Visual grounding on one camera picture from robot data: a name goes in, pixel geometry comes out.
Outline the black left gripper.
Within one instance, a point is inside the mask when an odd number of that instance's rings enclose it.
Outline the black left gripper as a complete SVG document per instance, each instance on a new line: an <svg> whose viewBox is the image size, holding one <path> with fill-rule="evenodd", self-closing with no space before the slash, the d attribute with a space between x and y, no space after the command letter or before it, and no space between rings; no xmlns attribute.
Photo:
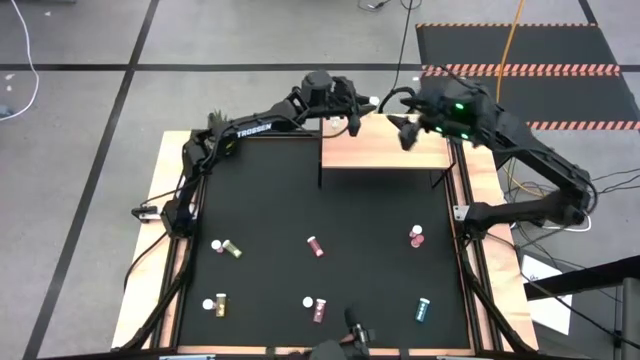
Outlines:
<svg viewBox="0 0 640 360"><path fill-rule="evenodd" d="M354 83L344 76L332 76L331 80L327 117L348 120L347 131L351 137L356 137L361 128L360 117L369 114L370 96L358 94Z"/></svg>

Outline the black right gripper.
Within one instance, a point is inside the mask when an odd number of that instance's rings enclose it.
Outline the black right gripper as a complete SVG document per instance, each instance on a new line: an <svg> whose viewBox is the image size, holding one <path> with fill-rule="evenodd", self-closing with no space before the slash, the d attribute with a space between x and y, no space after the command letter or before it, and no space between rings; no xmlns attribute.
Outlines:
<svg viewBox="0 0 640 360"><path fill-rule="evenodd" d="M400 99L402 105L418 110L418 122L396 115L386 118L399 130L404 151L412 149L421 129L469 141L474 147L485 146L487 100L486 87L474 81L425 83L417 96Z"/></svg>

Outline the wooden shelf black legs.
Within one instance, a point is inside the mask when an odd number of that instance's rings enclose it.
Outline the wooden shelf black legs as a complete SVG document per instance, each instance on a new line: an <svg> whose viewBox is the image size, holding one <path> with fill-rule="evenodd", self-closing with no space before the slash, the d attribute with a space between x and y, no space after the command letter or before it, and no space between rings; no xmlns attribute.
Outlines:
<svg viewBox="0 0 640 360"><path fill-rule="evenodd" d="M347 132L338 135L346 128L346 119L342 119L337 129L331 127L330 119L323 120L320 125L323 169L446 171L454 163L448 141L438 133L420 130L412 149L404 151L398 138L399 130L385 114L364 116L356 137Z"/></svg>

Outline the wooden table side board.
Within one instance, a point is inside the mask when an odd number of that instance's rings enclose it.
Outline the wooden table side board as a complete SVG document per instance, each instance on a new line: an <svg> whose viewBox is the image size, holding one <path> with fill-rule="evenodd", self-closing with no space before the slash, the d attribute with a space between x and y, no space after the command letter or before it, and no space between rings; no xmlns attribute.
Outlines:
<svg viewBox="0 0 640 360"><path fill-rule="evenodd" d="M182 173L182 146L189 131L166 131L161 145L149 190L150 204L161 208L171 199L171 191L178 186ZM111 346L121 347L131 340L161 298L166 283L173 280L183 262L186 242L174 243L163 235L159 220L140 225L134 251L139 262L127 277L122 304Z"/></svg>
<svg viewBox="0 0 640 360"><path fill-rule="evenodd" d="M485 147L474 148L465 142L462 144L462 154L465 159L458 160L453 168L458 200L464 200L461 171L466 170L474 201L490 205L502 204L503 192L491 151ZM483 241L483 254L477 256L474 250L473 245L467 248L474 274L480 274L479 265L483 263L488 272L485 283L491 288L495 305L520 338L537 350L539 346L510 227L506 224L491 227L488 238Z"/></svg>

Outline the black striped-edge floor mat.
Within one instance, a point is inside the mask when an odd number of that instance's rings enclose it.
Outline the black striped-edge floor mat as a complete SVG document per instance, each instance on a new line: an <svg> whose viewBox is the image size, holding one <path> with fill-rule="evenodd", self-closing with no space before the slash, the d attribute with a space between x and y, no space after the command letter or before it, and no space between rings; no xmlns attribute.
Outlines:
<svg viewBox="0 0 640 360"><path fill-rule="evenodd" d="M617 71L458 71L537 130L640 130L640 109Z"/></svg>
<svg viewBox="0 0 640 360"><path fill-rule="evenodd" d="M424 65L615 65L595 24L423 23L416 26Z"/></svg>

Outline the white paper sheet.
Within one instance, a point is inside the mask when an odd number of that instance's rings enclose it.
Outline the white paper sheet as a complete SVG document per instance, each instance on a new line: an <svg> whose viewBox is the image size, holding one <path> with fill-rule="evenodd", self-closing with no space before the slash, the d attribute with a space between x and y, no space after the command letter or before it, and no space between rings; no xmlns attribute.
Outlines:
<svg viewBox="0 0 640 360"><path fill-rule="evenodd" d="M521 262L521 273L524 284L530 280L537 281L561 275L562 272L531 256L524 255ZM531 318L534 322L568 335L570 330L571 310L553 298L529 300Z"/></svg>

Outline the black metal beam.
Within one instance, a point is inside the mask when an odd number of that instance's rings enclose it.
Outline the black metal beam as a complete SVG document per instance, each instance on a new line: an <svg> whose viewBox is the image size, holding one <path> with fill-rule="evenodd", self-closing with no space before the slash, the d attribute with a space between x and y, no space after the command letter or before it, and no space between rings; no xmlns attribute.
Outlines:
<svg viewBox="0 0 640 360"><path fill-rule="evenodd" d="M594 267L531 280L524 285L528 300L562 296L621 285L625 279L640 280L640 255Z"/></svg>

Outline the black frame strut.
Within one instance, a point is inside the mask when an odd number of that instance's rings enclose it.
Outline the black frame strut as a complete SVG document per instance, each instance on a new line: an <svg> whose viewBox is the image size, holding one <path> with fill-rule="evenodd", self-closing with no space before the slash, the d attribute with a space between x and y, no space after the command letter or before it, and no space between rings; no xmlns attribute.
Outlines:
<svg viewBox="0 0 640 360"><path fill-rule="evenodd" d="M471 291L478 297L481 304L487 311L489 319L493 322L497 331L505 337L507 343L515 353L535 354L536 350L526 344L515 329L508 323L507 319L493 302L490 294L484 289L482 283L474 274L466 250L468 244L463 240L458 240L458 244L459 248L456 253L456 257L461 261L463 284L470 287Z"/></svg>
<svg viewBox="0 0 640 360"><path fill-rule="evenodd" d="M178 273L172 278L171 283L165 291L161 293L158 303L142 326L134 333L133 337L128 342L119 346L118 350L140 350L146 340L152 335L160 320L164 317L164 314L173 298L191 280L193 272L193 266L191 265L193 239L181 239L181 242L185 244L185 250L183 252L182 262Z"/></svg>

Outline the grey post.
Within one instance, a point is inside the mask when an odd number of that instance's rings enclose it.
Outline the grey post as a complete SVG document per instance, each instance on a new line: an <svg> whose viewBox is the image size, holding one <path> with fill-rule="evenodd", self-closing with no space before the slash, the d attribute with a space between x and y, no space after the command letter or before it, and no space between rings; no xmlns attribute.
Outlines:
<svg viewBox="0 0 640 360"><path fill-rule="evenodd" d="M623 281L622 336L627 340L621 348L622 360L640 360L640 280Z"/></svg>

